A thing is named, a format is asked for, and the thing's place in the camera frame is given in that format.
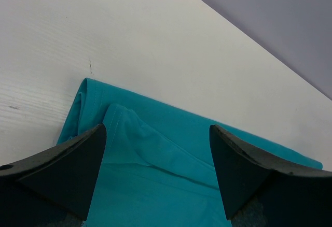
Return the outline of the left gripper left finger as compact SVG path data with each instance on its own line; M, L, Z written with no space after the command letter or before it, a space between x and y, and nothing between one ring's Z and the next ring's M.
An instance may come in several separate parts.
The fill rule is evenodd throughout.
M1 166L1 219L86 219L106 146L99 124Z

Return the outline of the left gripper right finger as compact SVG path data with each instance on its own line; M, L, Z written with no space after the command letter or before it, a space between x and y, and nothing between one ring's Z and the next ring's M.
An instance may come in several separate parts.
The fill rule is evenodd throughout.
M297 164L210 126L227 220L330 221L331 172Z

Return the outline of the teal t-shirt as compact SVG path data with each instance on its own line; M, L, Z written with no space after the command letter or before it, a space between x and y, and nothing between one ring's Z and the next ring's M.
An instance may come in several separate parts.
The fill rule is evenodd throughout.
M212 160L215 121L85 78L59 143L103 124L87 226L231 226Z

